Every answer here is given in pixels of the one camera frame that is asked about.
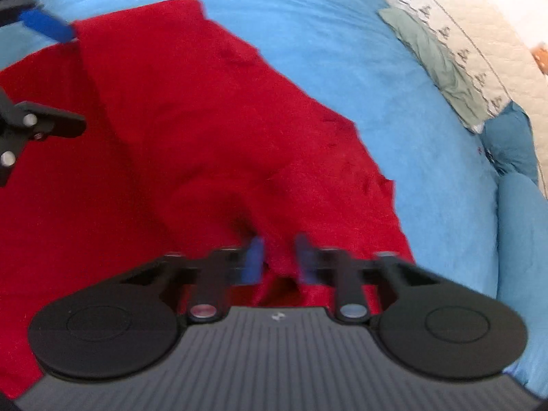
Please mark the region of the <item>red knit garment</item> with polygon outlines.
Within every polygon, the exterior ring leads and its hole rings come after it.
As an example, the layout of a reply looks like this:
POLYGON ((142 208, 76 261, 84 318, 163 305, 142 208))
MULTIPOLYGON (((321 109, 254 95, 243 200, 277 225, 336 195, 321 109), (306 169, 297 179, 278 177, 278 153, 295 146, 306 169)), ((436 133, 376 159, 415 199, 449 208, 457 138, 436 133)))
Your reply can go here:
POLYGON ((41 376, 27 341, 50 301, 163 254, 265 241, 234 305, 330 306, 298 279, 295 238, 411 259, 394 188, 356 127, 257 50, 169 0, 79 21, 77 40, 1 73, 14 102, 85 117, 85 133, 27 145, 1 191, 1 390, 41 376))

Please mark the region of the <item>light blue bolster pillow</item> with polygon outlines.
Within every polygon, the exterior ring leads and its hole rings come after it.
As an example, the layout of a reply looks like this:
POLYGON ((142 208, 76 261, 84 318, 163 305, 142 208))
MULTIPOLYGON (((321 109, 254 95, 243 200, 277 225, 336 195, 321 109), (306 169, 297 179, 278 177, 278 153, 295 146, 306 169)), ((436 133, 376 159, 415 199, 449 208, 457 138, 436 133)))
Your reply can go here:
POLYGON ((497 297, 522 316, 527 347, 509 371, 547 396, 547 199, 523 174, 501 177, 498 191, 497 297))

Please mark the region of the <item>light blue bed blanket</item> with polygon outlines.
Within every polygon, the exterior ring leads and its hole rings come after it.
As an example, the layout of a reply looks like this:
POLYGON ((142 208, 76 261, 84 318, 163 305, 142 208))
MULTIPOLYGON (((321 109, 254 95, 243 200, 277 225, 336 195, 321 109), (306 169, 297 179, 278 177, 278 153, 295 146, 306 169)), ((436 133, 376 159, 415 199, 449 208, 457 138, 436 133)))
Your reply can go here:
MULTIPOLYGON (((164 0, 40 0, 67 21, 164 0)), ((478 136, 378 17, 384 0, 201 0, 312 98, 355 123, 393 180, 417 263, 488 296, 498 288, 498 174, 478 136)))

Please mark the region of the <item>dark teal pillow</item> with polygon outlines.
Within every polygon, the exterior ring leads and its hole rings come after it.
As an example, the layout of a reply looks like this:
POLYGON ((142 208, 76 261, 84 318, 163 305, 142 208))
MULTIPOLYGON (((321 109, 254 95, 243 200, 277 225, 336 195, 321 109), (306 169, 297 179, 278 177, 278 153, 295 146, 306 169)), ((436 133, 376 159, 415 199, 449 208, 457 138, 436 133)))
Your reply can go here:
POLYGON ((539 183, 539 170, 531 120, 514 101, 485 122, 480 139, 500 175, 518 173, 539 183))

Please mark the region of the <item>cream quilted headboard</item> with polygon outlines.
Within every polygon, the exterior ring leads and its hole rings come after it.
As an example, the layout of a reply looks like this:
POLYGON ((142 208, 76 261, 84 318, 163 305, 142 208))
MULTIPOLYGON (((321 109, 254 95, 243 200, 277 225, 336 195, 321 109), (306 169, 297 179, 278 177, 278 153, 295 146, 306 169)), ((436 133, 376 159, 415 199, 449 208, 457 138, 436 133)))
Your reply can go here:
POLYGON ((540 189, 547 190, 547 82, 511 24, 487 0, 386 0, 415 15, 453 53, 488 104, 509 102, 531 119, 540 189))

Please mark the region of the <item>brown plush toy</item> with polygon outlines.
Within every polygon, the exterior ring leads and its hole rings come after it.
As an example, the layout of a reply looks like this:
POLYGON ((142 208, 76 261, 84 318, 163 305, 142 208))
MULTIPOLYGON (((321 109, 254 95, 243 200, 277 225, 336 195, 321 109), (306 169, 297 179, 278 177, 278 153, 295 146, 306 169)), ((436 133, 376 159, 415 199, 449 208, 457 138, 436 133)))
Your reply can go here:
POLYGON ((546 43, 539 43, 535 47, 531 48, 531 55, 533 56, 540 72, 544 75, 548 75, 548 47, 546 43))

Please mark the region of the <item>sage green folded cloth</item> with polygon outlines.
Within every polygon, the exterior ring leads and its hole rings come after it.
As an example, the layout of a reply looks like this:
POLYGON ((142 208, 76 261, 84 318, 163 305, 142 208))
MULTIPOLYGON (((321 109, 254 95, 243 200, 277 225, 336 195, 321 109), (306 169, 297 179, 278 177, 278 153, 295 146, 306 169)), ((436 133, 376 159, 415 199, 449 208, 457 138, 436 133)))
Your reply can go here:
POLYGON ((403 9, 380 9, 378 15, 415 55, 463 126, 481 134, 488 120, 487 104, 450 51, 421 21, 403 9))

